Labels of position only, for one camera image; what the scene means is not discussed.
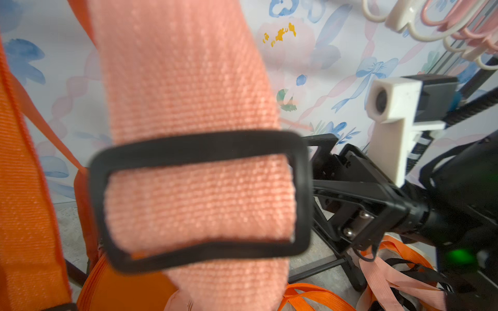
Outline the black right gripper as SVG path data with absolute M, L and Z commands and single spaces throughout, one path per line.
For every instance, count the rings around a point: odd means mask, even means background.
M 409 228 L 409 200 L 356 146 L 347 144 L 339 154 L 333 134 L 305 137 L 316 148 L 311 158 L 317 231 L 324 233 L 338 253 L 366 250 L 386 232 Z

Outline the orange crossbody bag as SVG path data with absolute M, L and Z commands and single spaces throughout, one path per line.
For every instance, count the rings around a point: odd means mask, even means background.
M 409 272 L 421 273 L 421 272 L 433 272 L 433 265 L 419 252 L 417 252 L 414 248 L 407 246 L 403 242 L 398 239 L 386 235 L 382 243 L 380 244 L 380 251 L 383 254 L 377 255 L 383 259 L 388 265 L 395 268 L 397 271 L 407 275 Z M 361 255 L 365 256 L 367 260 L 366 262 L 373 262 L 373 254 L 370 250 L 363 251 Z M 434 286 L 437 288 L 438 281 L 421 281 L 428 285 Z M 393 294 L 399 293 L 401 295 L 406 294 L 404 292 L 399 291 L 398 289 L 391 286 L 391 290 Z M 415 298 L 422 306 L 424 310 L 436 310 L 424 302 Z M 360 298 L 360 302 L 357 304 L 357 310 L 371 310 L 375 304 L 378 304 L 381 307 L 381 310 L 384 310 L 383 307 L 379 304 L 375 296 L 373 295 L 369 286 L 367 286 L 367 292 L 362 295 Z M 402 305 L 404 310 L 408 310 L 409 308 Z

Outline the pink crossbody bag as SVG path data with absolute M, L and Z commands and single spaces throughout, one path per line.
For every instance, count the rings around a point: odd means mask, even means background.
M 447 310 L 445 292 L 397 271 L 380 257 L 373 262 L 360 260 L 359 264 L 368 286 L 384 310 L 404 310 L 391 286 L 436 310 Z

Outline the white plastic hook middle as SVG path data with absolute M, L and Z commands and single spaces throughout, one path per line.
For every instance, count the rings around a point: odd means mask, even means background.
M 422 8 L 422 1 L 397 1 L 387 16 L 374 15 L 369 8 L 369 2 L 362 1 L 362 11 L 364 17 L 374 23 L 384 23 L 385 26 L 395 32 L 402 33 L 408 31 L 409 35 L 420 42 L 432 42 L 443 40 L 453 33 L 462 29 L 469 22 L 470 17 L 464 16 L 457 19 L 457 23 L 449 30 L 441 32 L 435 36 L 422 36 L 415 28 L 414 21 L 418 9 Z

